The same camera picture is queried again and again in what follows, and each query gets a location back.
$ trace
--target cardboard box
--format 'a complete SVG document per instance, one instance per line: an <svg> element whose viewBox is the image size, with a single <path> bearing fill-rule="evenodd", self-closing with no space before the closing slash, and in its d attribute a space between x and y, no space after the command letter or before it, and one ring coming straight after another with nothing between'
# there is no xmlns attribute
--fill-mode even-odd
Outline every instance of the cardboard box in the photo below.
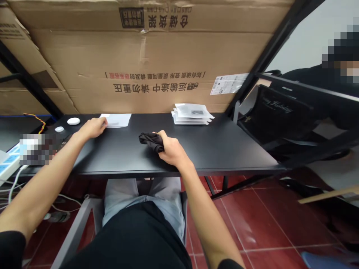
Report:
<svg viewBox="0 0 359 269"><path fill-rule="evenodd" d="M0 40L65 114L77 114L72 100L27 31L6 3L0 3ZM11 72L0 63L0 76ZM0 83L0 115L49 114L18 80Z"/></svg>
<svg viewBox="0 0 359 269"><path fill-rule="evenodd" d="M9 0L80 113L223 112L217 76L247 73L292 0Z"/></svg>

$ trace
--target black desk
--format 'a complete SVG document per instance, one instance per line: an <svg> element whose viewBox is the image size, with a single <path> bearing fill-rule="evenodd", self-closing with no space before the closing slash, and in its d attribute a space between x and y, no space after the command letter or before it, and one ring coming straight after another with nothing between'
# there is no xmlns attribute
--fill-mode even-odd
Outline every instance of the black desk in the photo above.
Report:
<svg viewBox="0 0 359 269"><path fill-rule="evenodd" d="M162 161L147 145L140 144L142 132L165 130L176 137L193 161L200 176L273 174L284 168L261 146L224 114L207 126L174 125L171 114L133 114L124 128L106 129L82 149L73 174L106 175L101 178L179 176L178 170ZM70 126L67 120L78 117L81 123ZM45 133L65 128L62 138L80 129L86 120L97 115L65 115ZM21 176L36 174L39 167L29 167Z"/></svg>
<svg viewBox="0 0 359 269"><path fill-rule="evenodd" d="M39 117L47 121L51 116ZM0 117L0 150L8 151L17 143L23 134L32 134L42 123L35 117Z"/></svg>

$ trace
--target black shirt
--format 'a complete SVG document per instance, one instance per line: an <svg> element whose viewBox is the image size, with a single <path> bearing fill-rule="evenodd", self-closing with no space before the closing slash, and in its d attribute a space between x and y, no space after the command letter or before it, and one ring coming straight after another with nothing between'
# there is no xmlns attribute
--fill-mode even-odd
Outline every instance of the black shirt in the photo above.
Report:
<svg viewBox="0 0 359 269"><path fill-rule="evenodd" d="M0 233L2 268L21 268L25 237L20 232ZM192 268L180 238L163 213L151 202L119 211L94 240L62 268ZM224 260L220 269L243 269Z"/></svg>

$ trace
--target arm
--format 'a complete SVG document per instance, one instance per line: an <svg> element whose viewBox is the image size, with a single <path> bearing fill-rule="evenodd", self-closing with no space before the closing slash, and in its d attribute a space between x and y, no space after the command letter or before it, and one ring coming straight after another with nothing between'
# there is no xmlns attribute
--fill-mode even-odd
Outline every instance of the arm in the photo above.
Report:
<svg viewBox="0 0 359 269"><path fill-rule="evenodd" d="M211 269L217 269L224 259L232 259L245 268L236 243L186 152L177 139L167 137L164 131L158 134L165 148L164 152L159 153L160 158L176 166L181 173L194 224Z"/></svg>
<svg viewBox="0 0 359 269"><path fill-rule="evenodd" d="M60 193L82 147L90 138L102 134L106 126L106 118L93 118L74 133L50 164L43 166L2 212L0 232L19 231L29 242Z"/></svg>

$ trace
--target black sleeve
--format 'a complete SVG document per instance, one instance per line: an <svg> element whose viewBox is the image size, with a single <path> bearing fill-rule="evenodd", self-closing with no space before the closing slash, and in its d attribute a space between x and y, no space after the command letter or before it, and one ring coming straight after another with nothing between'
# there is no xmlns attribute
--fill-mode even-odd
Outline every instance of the black sleeve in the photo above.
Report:
<svg viewBox="0 0 359 269"><path fill-rule="evenodd" d="M0 232L0 264L1 268L22 267L22 256L26 246L25 236L21 232Z"/></svg>
<svg viewBox="0 0 359 269"><path fill-rule="evenodd" d="M234 260L225 259L218 265L218 269L243 269L243 267Z"/></svg>

